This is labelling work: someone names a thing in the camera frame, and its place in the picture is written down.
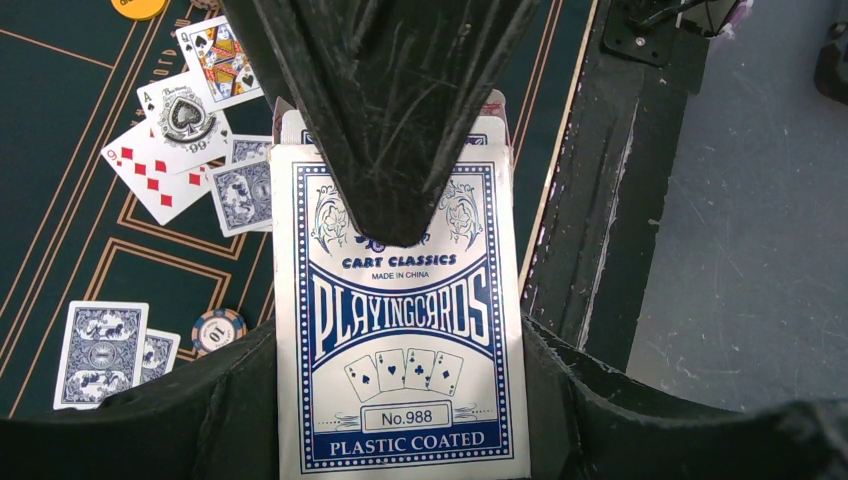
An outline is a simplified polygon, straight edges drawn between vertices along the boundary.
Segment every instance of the playing card box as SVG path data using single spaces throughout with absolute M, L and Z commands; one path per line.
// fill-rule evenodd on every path
M 314 145 L 271 149 L 280 478 L 529 476 L 510 160 L 467 146 L 399 248 L 353 228 Z

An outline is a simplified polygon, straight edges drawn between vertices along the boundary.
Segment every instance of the playing surface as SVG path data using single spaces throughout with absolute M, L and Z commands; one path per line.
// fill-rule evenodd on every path
M 523 260 L 560 128 L 588 0 L 543 1 L 498 88 L 516 162 L 516 236 Z M 271 236 L 223 238 L 205 196 L 160 227 L 99 157 L 144 118 L 136 88 L 184 70 L 174 31 L 216 16 L 170 0 L 150 21 L 109 2 L 73 11 L 5 2 L 0 64 L 0 415 L 49 410 L 72 300 L 150 304 L 148 327 L 182 337 L 175 368 L 196 358 L 191 327 L 209 309 L 250 329 L 274 313 Z M 234 133 L 267 135 L 263 99 L 227 109 Z

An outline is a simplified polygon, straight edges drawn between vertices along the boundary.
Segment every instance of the blue border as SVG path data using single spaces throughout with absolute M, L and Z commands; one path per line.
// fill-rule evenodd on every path
M 504 365 L 508 365 L 506 343 L 503 341 L 501 330 L 501 295 L 499 289 L 502 286 L 501 282 L 501 262 L 498 261 L 500 253 L 500 245 L 497 239 L 496 232 L 498 231 L 497 215 L 493 205 L 493 199 L 497 198 L 495 183 L 493 182 L 495 165 L 494 162 L 475 162 L 474 164 L 463 164 L 456 166 L 453 170 L 453 177 L 460 175 L 479 175 L 483 177 L 484 193 L 484 212 L 486 218 L 486 256 L 491 268 L 491 299 L 492 299 L 492 323 L 494 325 L 495 339 L 495 376 L 496 388 L 498 390 L 498 403 L 500 415 L 497 418 L 499 426 L 498 431 L 501 433 L 501 448 L 478 448 L 478 449 L 455 449 L 453 451 L 443 453 L 428 453 L 420 455 L 409 454 L 394 454 L 380 455 L 379 458 L 373 456 L 351 459 L 348 457 L 343 461 L 325 461 L 312 459 L 312 447 L 314 440 L 314 431 L 312 429 L 312 396 L 310 377 L 312 375 L 312 363 L 309 359 L 312 357 L 311 344 L 309 342 L 309 327 L 307 318 L 309 315 L 309 302 L 307 300 L 307 272 L 310 268 L 307 258 L 309 256 L 309 236 L 307 234 L 308 227 L 306 225 L 307 213 L 306 206 L 306 184 L 309 177 L 330 176 L 329 169 L 324 165 L 316 163 L 293 163 L 292 173 L 296 173 L 295 188 L 293 189 L 293 201 L 296 205 L 295 222 L 294 222 L 294 238 L 297 239 L 295 247 L 295 273 L 298 278 L 298 287 L 296 295 L 296 303 L 298 305 L 299 322 L 295 323 L 295 338 L 298 339 L 298 345 L 301 350 L 298 353 L 298 363 L 301 364 L 298 375 L 299 403 L 300 411 L 298 422 L 301 436 L 301 473 L 324 473 L 331 471 L 344 470 L 361 470 L 368 468 L 392 468 L 401 466 L 414 465 L 438 465 L 444 463 L 466 462 L 466 461 L 482 461 L 482 460 L 506 460 L 514 458 L 515 452 L 512 448 L 510 436 L 512 433 L 512 415 L 511 415 L 511 400 L 509 397 L 509 374 L 504 371 Z

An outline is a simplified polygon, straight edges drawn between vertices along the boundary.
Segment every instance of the deck of cards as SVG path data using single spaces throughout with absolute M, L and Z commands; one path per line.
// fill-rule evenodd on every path
M 258 226 L 261 195 L 244 190 L 254 186 L 255 168 L 228 175 L 234 184 L 225 187 L 211 175 L 218 164 L 210 162 L 221 158 L 223 170 L 265 161 L 271 144 L 270 136 L 234 134 L 224 113 L 263 94 L 247 55 L 223 16 L 183 27 L 176 37 L 188 71 L 139 88 L 145 119 L 101 155 L 160 225 L 212 191 L 225 236 L 270 231 L 267 223 Z
M 353 227 L 296 110 L 273 132 L 267 189 L 260 161 L 218 176 L 245 198 L 234 229 L 272 198 L 280 478 L 529 477 L 503 115 L 502 96 L 487 102 L 409 248 Z
M 103 400 L 170 372 L 180 336 L 147 328 L 146 303 L 71 302 L 53 408 Z

